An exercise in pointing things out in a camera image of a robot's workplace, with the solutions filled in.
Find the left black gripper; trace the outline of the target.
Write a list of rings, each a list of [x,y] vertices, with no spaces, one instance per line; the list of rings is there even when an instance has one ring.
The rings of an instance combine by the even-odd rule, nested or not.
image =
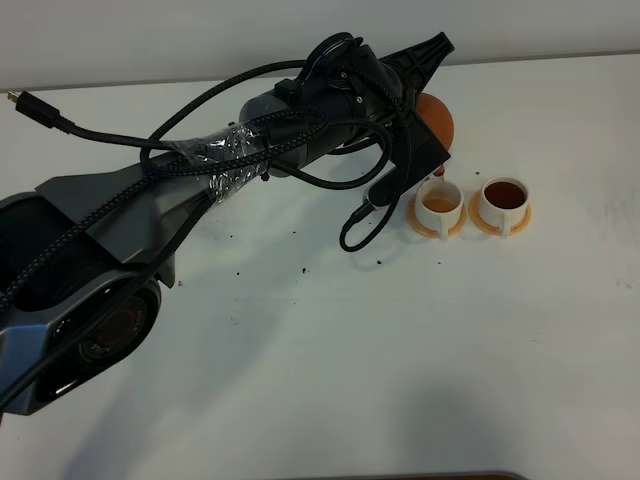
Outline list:
[[[434,37],[381,58],[399,78],[402,97],[407,105],[416,107],[439,66],[454,51],[454,45],[444,32]]]

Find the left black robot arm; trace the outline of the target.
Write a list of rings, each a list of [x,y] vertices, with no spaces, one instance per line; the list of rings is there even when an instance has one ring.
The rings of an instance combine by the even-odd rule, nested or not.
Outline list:
[[[22,91],[15,109],[93,142],[132,147],[126,168],[52,178],[1,203],[1,409],[30,415],[131,354],[152,329],[174,255],[199,220],[254,179],[363,188],[348,233],[449,158],[418,111],[453,52],[444,34],[377,57],[338,33],[304,60],[238,74],[151,136],[92,131]]]

